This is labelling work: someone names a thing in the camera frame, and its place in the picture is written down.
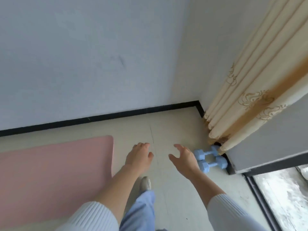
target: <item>beige curtain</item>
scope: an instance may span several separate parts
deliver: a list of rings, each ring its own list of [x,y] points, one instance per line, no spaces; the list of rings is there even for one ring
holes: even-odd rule
[[[308,0],[273,0],[206,110],[221,154],[308,93]]]

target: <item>yoga mat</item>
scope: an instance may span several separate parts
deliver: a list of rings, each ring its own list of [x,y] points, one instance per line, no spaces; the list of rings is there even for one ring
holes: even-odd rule
[[[73,214],[111,179],[113,137],[0,153],[0,229]]]

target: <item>white wall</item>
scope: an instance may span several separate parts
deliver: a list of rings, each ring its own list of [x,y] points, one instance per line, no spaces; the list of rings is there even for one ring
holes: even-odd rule
[[[228,151],[237,171],[308,151],[308,95]]]
[[[170,104],[189,0],[1,0],[0,130]]]
[[[174,103],[199,99],[206,109],[269,1],[191,0],[172,88]]]

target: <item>foot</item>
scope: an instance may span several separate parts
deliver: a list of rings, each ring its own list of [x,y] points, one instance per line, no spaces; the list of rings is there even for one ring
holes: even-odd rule
[[[140,182],[140,192],[151,190],[151,181],[148,177],[143,177]]]

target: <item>blue dumbbell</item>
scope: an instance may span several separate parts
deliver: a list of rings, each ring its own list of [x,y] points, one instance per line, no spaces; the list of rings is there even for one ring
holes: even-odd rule
[[[204,152],[202,149],[197,149],[193,152],[193,154],[195,155],[195,158],[197,159],[197,161],[199,160],[204,160],[206,155],[210,155],[212,154],[213,156],[218,156],[218,148],[219,146],[216,145],[212,145],[211,146],[212,150],[211,151],[206,151]]]
[[[198,161],[198,165],[203,173],[208,173],[210,171],[210,167],[218,165],[221,169],[224,169],[228,166],[228,162],[223,156],[217,156],[215,162],[207,163],[205,160],[201,160]]]

